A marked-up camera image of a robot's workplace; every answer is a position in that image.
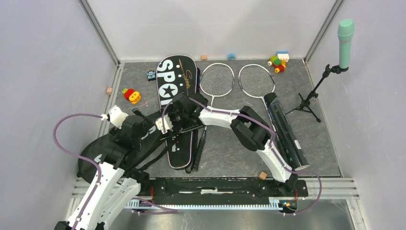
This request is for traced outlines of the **black crossway racket bag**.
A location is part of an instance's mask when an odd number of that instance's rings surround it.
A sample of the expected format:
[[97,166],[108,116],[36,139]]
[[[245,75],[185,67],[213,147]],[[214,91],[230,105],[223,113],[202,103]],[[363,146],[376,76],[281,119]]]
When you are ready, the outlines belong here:
[[[197,127],[191,131],[203,127],[202,122],[195,119]],[[94,160],[96,163],[102,159],[107,160],[110,164],[120,164],[126,172],[145,171],[152,164],[160,160],[167,151],[177,142],[179,134],[162,134],[157,130],[147,137],[142,137],[143,118],[130,115],[128,116],[121,129],[112,127],[108,134],[101,136],[90,143],[81,153],[83,157]],[[137,166],[150,156],[163,143],[166,144],[161,153],[144,164],[142,167]]]

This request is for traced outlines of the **black shuttlecock tube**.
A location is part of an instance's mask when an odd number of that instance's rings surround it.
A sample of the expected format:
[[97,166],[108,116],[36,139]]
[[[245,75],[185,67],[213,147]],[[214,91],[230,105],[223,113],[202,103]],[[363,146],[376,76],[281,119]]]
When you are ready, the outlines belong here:
[[309,162],[282,109],[277,94],[274,92],[266,94],[264,102],[287,162],[295,171],[308,168]]

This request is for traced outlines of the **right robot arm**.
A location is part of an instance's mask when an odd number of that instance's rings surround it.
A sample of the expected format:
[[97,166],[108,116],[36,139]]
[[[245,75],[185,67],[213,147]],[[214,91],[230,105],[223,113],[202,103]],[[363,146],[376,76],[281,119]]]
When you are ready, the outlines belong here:
[[163,134],[173,136],[193,130],[191,125],[231,129],[241,145],[257,153],[269,168],[277,191],[283,196],[290,195],[296,189],[298,176],[279,153],[273,129],[249,106],[225,110],[207,103],[200,94],[178,94],[164,107],[157,126]]

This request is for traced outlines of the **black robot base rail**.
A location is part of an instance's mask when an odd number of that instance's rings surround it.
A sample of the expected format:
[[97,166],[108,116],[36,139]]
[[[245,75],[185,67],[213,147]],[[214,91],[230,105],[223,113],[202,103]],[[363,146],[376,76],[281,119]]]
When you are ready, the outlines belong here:
[[138,195],[158,205],[265,205],[269,198],[307,197],[309,192],[304,180],[285,185],[257,177],[157,177]]

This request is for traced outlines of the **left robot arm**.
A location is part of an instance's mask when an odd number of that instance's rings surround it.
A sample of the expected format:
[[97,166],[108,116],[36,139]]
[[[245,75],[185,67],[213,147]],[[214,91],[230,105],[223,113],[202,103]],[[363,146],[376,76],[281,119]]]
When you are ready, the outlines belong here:
[[124,169],[116,167],[107,162],[96,163],[94,160],[76,155],[63,148],[57,138],[56,131],[59,125],[68,118],[75,116],[90,116],[101,120],[107,119],[106,114],[72,114],[62,118],[54,127],[53,139],[55,144],[64,152],[87,161],[96,168],[95,176],[74,213],[65,221],[59,221],[56,230],[108,230],[122,211],[125,205],[135,195],[145,195],[150,190],[150,181],[138,177],[136,179],[126,178],[122,186],[123,191],[116,191],[112,196],[110,193],[117,181],[124,175]]

